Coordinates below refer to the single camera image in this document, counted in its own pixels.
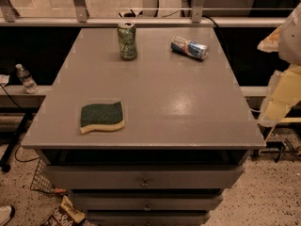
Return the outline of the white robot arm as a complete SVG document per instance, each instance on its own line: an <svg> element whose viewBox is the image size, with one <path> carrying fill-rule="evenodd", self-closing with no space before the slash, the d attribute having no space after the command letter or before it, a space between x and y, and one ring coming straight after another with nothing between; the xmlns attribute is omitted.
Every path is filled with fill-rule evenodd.
<svg viewBox="0 0 301 226"><path fill-rule="evenodd" d="M261 104L259 124L273 127L301 101L301 4L284 24L259 43L258 49L278 52L279 58L290 64L282 73L274 71Z"/></svg>

